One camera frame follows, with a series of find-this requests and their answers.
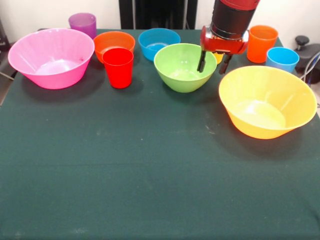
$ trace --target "red cup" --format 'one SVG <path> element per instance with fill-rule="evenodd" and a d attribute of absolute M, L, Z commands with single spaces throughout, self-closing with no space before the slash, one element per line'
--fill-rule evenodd
<path fill-rule="evenodd" d="M 116 89 L 127 88 L 132 82 L 134 54 L 126 48 L 112 48 L 102 55 L 110 85 Z"/>

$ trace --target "black cylinder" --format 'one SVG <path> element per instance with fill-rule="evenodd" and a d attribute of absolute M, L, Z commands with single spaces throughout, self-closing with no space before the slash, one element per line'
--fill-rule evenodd
<path fill-rule="evenodd" d="M 223 4 L 220 0 L 215 0 L 211 31 L 222 39 L 241 39 L 254 13 L 255 9 L 238 10 Z"/>

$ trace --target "yellow bowl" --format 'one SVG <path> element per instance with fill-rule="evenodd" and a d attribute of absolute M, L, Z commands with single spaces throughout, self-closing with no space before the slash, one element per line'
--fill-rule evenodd
<path fill-rule="evenodd" d="M 233 124 L 257 139 L 274 139 L 307 124 L 317 112 L 312 90 L 293 74 L 268 66 L 228 73 L 219 95 Z"/>

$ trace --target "bowl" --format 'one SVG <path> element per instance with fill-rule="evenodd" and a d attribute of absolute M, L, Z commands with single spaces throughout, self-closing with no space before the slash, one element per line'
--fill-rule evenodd
<path fill-rule="evenodd" d="M 152 28 L 141 33 L 138 42 L 145 58 L 154 61 L 160 49 L 171 44 L 179 44 L 181 39 L 175 31 L 170 29 Z"/>
<path fill-rule="evenodd" d="M 316 114 L 313 91 L 295 75 L 269 66 L 245 66 L 220 82 L 219 96 L 244 134 L 274 139 L 307 124 Z"/>
<path fill-rule="evenodd" d="M 136 44 L 135 38 L 123 31 L 107 31 L 96 36 L 93 41 L 95 54 L 101 63 L 102 55 L 109 49 L 124 48 L 133 53 Z"/>
<path fill-rule="evenodd" d="M 10 49 L 10 65 L 45 89 L 64 89 L 84 75 L 95 50 L 85 33 L 51 28 L 31 33 Z"/>
<path fill-rule="evenodd" d="M 190 93 L 205 84 L 217 68 L 212 52 L 205 56 L 203 72 L 198 72 L 201 47 L 191 43 L 168 45 L 154 57 L 154 65 L 160 77 L 172 90 Z"/>

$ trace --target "orange cup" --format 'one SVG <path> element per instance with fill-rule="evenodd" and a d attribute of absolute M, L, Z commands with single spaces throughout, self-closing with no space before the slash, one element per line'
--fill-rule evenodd
<path fill-rule="evenodd" d="M 129 33 L 123 31 L 108 31 L 99 34 L 94 39 L 94 52 L 101 63 L 102 55 L 109 49 L 124 48 L 134 53 L 136 40 Z"/>
<path fill-rule="evenodd" d="M 278 32 L 270 26 L 257 25 L 249 30 L 249 42 L 247 58 L 255 63 L 262 64 L 267 61 L 267 51 L 271 49 L 277 41 Z"/>

